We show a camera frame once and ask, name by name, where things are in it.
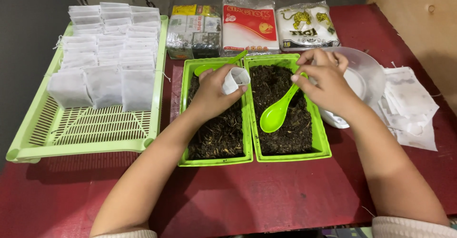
fingernail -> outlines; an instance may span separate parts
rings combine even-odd
[[[293,75],[290,77],[290,79],[293,81],[293,82],[296,82],[298,80],[298,75]]]

hand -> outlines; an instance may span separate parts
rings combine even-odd
[[[317,66],[304,65],[312,59],[316,61]],[[317,106],[346,118],[355,105],[363,103],[343,77],[348,64],[349,62],[343,54],[325,52],[320,48],[308,50],[297,60],[300,68],[291,77],[291,80]],[[317,85],[313,85],[308,79],[300,76],[302,72],[313,77]]]
[[[227,73],[237,65],[225,64],[213,71],[208,69],[202,72],[198,78],[200,87],[192,99],[188,109],[192,110],[199,120],[206,122],[219,116],[241,98],[248,89],[247,86],[239,87],[235,92],[224,95],[222,84]]]

teh gopek package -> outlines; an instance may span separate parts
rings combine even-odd
[[[248,55],[278,54],[279,39],[272,0],[223,0],[222,47],[231,57],[243,50]]]
[[[341,46],[329,11],[330,8],[325,1],[277,9],[281,50],[303,51]]]
[[[166,41],[170,58],[218,58],[221,53],[221,40],[221,19],[217,7],[173,6]]]

loose tea leaves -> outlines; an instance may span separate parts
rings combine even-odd
[[[193,76],[189,102],[200,86]],[[189,160],[244,157],[241,99],[220,116],[203,124],[189,142]]]
[[[306,110],[306,100],[301,90],[292,98],[280,129],[273,133],[265,133],[260,128],[260,116],[264,110],[281,99],[293,84],[290,80],[290,69],[258,66],[249,68],[249,71],[262,154],[273,156],[311,152],[311,114]]]

wooden surface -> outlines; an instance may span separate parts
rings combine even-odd
[[[383,66],[410,66],[432,95],[439,93],[420,63],[375,5],[332,7],[344,46]],[[183,61],[166,61],[162,128],[179,110]],[[457,118],[442,96],[433,119],[438,152],[404,147],[447,214],[457,214]],[[223,167],[177,167],[150,226],[161,238],[205,238],[369,222],[375,212],[350,130],[325,125],[332,158]],[[85,238],[134,152],[7,163],[0,176],[0,237]]]
[[[379,6],[457,113],[457,0],[367,2]]]

